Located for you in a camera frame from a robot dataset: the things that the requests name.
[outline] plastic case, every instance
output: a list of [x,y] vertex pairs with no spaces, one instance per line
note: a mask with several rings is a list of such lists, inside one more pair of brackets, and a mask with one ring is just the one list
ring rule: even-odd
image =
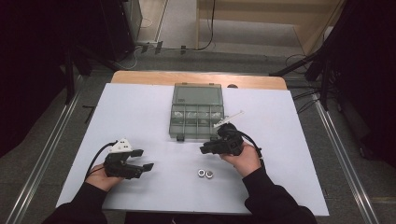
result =
[[169,134],[177,141],[216,139],[213,124],[224,118],[220,84],[177,83],[172,101]]

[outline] black jacket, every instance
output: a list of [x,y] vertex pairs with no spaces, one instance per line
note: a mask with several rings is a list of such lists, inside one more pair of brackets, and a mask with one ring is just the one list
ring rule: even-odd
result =
[[[245,206],[253,215],[253,223],[317,223],[308,208],[299,206],[284,188],[271,181],[264,167],[243,178],[243,182],[249,195]],[[105,191],[84,183],[71,203],[59,206],[43,223],[107,223],[102,212],[105,197]]]

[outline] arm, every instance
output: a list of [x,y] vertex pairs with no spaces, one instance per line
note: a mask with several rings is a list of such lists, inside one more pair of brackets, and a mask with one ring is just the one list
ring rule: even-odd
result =
[[59,206],[43,223],[107,223],[102,204],[108,191],[123,178],[107,177],[103,168],[103,164],[94,166],[73,201]]
[[254,147],[243,144],[239,156],[220,155],[231,163],[238,173],[244,177],[249,197],[245,206],[259,222],[289,224],[317,223],[311,211],[297,202],[281,186],[275,185],[261,167],[259,157]]

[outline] hand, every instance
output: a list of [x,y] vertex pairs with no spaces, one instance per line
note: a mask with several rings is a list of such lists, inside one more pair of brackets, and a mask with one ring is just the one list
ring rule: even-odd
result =
[[109,191],[114,186],[118,185],[124,178],[122,177],[107,177],[105,167],[103,164],[95,165],[91,172],[95,171],[88,176],[85,182],[94,185],[95,187],[104,191]]
[[242,147],[242,153],[239,156],[221,154],[220,157],[222,160],[232,164],[236,171],[238,171],[242,177],[245,177],[262,167],[262,165],[260,164],[259,155],[253,146],[244,142]]

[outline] metal nut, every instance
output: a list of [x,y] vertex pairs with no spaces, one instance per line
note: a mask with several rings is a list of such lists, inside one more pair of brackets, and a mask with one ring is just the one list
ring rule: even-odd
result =
[[206,175],[206,177],[207,177],[207,178],[209,178],[209,179],[210,179],[210,178],[212,178],[212,177],[213,177],[213,172],[211,172],[211,171],[207,171],[205,175]]
[[205,170],[199,170],[198,171],[198,176],[199,177],[204,177],[205,176]]

